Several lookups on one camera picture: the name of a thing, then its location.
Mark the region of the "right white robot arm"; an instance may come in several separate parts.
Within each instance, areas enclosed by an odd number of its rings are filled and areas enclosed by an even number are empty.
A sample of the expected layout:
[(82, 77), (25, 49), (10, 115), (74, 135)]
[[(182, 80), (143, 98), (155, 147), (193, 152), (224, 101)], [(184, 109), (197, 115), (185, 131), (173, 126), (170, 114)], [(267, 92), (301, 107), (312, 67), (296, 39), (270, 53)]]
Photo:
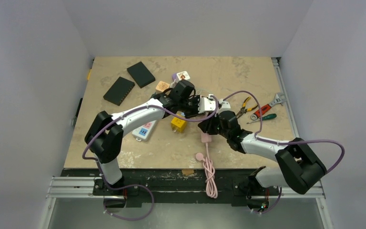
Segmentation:
[(230, 148), (243, 154), (261, 156), (278, 164), (278, 167), (260, 167), (249, 176), (248, 187), (260, 194), (267, 187), (290, 187), (298, 194), (305, 194), (328, 173), (323, 162), (301, 138), (278, 141), (258, 137), (241, 128), (232, 111), (223, 111), (198, 127), (203, 133), (223, 136)]

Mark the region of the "green handled screwdriver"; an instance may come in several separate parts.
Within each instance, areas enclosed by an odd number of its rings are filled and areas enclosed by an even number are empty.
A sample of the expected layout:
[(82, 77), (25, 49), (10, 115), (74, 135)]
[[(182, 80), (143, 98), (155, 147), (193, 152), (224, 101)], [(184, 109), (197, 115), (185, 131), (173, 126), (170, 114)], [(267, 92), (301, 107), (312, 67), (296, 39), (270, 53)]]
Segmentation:
[(263, 121), (264, 120), (272, 120), (272, 119), (275, 119), (276, 117), (277, 117), (277, 114), (268, 114), (268, 115), (265, 115), (265, 116), (263, 116), (261, 118), (258, 118), (256, 120), (250, 121), (247, 124), (251, 124), (251, 123), (254, 123), (254, 122), (259, 122), (261, 120), (263, 120)]

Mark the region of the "yellow handled pliers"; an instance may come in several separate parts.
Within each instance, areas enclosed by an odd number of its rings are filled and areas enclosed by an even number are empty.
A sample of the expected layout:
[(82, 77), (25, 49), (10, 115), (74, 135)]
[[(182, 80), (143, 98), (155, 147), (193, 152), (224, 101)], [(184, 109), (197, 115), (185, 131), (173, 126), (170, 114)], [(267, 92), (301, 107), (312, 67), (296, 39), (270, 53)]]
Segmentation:
[(253, 111), (255, 110), (258, 105), (255, 105), (253, 107), (250, 107), (250, 108), (247, 108), (247, 103), (249, 100), (251, 100), (252, 97), (247, 97), (244, 101), (243, 101), (243, 104), (242, 104), (242, 107), (240, 108), (240, 110), (236, 113), (236, 118), (239, 119), (241, 116), (243, 116), (244, 114), (246, 114), (247, 112), (250, 112), (250, 111)]

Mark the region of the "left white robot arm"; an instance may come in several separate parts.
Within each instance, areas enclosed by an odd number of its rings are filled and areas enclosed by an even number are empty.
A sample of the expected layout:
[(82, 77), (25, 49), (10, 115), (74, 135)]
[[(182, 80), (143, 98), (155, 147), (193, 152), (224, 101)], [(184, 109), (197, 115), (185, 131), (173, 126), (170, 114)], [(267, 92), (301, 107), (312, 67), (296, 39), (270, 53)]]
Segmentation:
[(105, 190), (111, 195), (118, 195), (123, 189), (123, 182), (117, 156), (128, 133), (178, 112), (183, 112), (185, 118), (191, 118), (207, 111), (205, 98), (196, 94), (194, 85), (180, 80), (174, 87), (153, 95), (140, 106), (112, 115), (105, 111), (97, 114), (85, 136), (87, 146), (84, 153), (88, 150), (93, 152), (92, 159), (106, 180)]

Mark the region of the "red handled adjustable wrench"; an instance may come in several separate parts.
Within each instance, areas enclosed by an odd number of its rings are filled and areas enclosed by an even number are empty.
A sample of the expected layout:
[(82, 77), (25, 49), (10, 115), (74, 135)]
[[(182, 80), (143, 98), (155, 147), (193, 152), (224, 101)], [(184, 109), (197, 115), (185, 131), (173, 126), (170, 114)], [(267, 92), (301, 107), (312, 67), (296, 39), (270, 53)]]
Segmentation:
[(253, 120), (253, 121), (255, 121), (255, 120), (257, 120), (257, 119), (260, 119), (266, 112), (268, 112), (272, 107), (274, 107), (275, 105), (277, 105), (277, 104), (283, 104), (283, 103), (285, 103), (287, 101), (287, 98), (286, 98), (286, 95), (283, 93), (283, 92), (280, 92), (280, 93), (277, 93), (276, 95), (275, 95), (275, 97), (274, 97), (274, 99), (270, 102), (270, 103), (268, 103), (268, 104), (266, 104), (266, 105), (264, 105), (263, 107), (261, 107), (260, 109), (260, 111), (259, 110), (257, 110), (256, 112), (254, 112), (251, 116), (250, 116), (250, 118), (251, 118), (251, 120)]

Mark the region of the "black ribbed box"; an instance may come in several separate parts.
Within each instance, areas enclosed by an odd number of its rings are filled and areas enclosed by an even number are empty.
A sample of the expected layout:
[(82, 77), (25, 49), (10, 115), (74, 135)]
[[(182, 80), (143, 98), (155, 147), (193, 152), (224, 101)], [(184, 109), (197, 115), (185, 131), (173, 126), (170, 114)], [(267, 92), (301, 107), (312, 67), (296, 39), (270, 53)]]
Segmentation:
[(120, 106), (130, 93), (135, 83), (123, 77), (119, 77), (103, 96), (104, 100)]

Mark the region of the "yellow cube charger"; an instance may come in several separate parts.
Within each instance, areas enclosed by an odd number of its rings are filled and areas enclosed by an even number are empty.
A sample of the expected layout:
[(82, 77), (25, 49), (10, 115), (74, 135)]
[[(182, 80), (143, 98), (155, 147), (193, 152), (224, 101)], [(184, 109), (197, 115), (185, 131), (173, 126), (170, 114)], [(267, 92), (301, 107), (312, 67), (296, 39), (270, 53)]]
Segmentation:
[(174, 117), (171, 120), (171, 128), (174, 132), (183, 133), (186, 129), (187, 122), (183, 119), (180, 119), (178, 117)]

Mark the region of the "white power strip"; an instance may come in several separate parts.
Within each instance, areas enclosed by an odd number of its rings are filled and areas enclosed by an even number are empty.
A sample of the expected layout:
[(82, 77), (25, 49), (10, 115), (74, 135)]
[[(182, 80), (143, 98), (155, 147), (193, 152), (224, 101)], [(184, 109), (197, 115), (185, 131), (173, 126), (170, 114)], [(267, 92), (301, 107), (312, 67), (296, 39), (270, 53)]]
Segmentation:
[(139, 142), (148, 141), (154, 128), (156, 127), (157, 122), (157, 120), (154, 120), (134, 129), (132, 131), (132, 135)]

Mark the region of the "pink power strip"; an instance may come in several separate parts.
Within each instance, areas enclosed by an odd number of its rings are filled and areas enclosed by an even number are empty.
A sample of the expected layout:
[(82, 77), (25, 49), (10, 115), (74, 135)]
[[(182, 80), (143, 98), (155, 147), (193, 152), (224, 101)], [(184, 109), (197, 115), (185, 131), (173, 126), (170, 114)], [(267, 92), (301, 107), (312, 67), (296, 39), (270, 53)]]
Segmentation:
[(211, 135), (207, 134), (207, 133), (201, 133), (201, 142), (208, 144), (212, 141), (212, 137)]

